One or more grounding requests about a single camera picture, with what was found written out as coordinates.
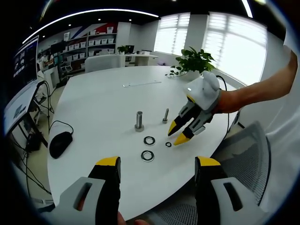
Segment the led light strip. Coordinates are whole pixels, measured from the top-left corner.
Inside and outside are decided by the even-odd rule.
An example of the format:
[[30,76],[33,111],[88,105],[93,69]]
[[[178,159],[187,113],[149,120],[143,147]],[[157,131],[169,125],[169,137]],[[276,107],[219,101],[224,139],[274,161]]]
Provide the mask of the led light strip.
[[122,12],[130,12],[130,13],[140,13],[140,14],[144,14],[144,15],[150,15],[150,16],[153,16],[153,17],[158,17],[158,15],[154,15],[154,14],[151,14],[151,13],[145,13],[145,12],[141,12],[141,11],[136,11],[136,10],[130,10],[130,9],[119,9],[119,8],[104,8],[104,9],[93,9],[93,10],[87,10],[87,11],[83,11],[83,12],[79,12],[79,13],[73,13],[73,14],[70,14],[70,15],[67,15],[67,16],[64,16],[60,19],[57,19],[57,20],[54,20],[50,23],[48,23],[47,25],[45,25],[44,27],[41,27],[40,29],[38,29],[37,31],[35,31],[34,33],[32,33],[28,38],[26,38],[22,44],[24,44],[26,41],[28,41],[32,36],[36,35],[38,32],[40,32],[42,29],[60,21],[60,20],[63,20],[63,19],[66,19],[66,18],[69,18],[71,16],[74,16],[74,15],[80,15],[80,14],[84,14],[84,13],[93,13],[93,12],[101,12],[101,11],[122,11]]
[[253,18],[252,12],[251,12],[251,9],[250,9],[250,6],[249,6],[248,1],[247,1],[247,0],[242,0],[242,2],[243,2],[243,4],[244,4],[244,7],[245,7],[245,10],[246,10],[246,12],[247,12],[248,17]]

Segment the washer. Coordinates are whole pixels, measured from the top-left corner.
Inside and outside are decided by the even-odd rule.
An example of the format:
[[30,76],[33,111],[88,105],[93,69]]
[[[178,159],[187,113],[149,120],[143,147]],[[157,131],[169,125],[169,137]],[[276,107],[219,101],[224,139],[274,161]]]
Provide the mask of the washer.
[[151,137],[151,136],[147,136],[144,138],[144,144],[147,145],[147,146],[152,146],[155,144],[155,138],[154,137]]
[[[151,155],[151,158],[148,158],[148,159],[145,158],[144,155],[145,155],[146,153],[149,153],[149,154]],[[142,158],[142,160],[145,161],[145,162],[151,162],[151,161],[154,160],[154,153],[153,153],[152,151],[148,151],[148,150],[143,151],[143,152],[141,153],[141,158]]]
[[172,146],[172,144],[170,142],[166,142],[165,145],[169,148]]

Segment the window blind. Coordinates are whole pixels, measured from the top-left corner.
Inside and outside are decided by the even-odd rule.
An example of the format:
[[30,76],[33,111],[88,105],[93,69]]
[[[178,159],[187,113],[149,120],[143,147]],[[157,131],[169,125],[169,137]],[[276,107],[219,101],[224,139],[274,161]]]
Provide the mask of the window blind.
[[188,32],[190,13],[162,17],[158,23],[154,51],[181,55]]
[[252,20],[210,13],[204,41],[219,70],[246,85],[260,81],[267,52],[267,29]]

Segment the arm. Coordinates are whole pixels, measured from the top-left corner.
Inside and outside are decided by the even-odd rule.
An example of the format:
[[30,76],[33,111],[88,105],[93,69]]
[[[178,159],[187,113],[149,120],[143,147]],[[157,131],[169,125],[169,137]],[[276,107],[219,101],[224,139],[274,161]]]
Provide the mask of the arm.
[[288,65],[269,79],[239,90],[222,91],[220,101],[214,111],[232,113],[252,103],[274,100],[287,95],[293,85],[297,68],[297,56],[291,51]]

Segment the computer mouse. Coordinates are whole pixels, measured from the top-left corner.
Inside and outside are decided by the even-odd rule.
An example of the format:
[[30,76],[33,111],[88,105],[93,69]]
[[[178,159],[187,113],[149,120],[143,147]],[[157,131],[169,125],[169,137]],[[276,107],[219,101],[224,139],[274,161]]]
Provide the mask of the computer mouse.
[[72,134],[68,131],[56,135],[50,143],[49,152],[53,158],[58,158],[73,141]]

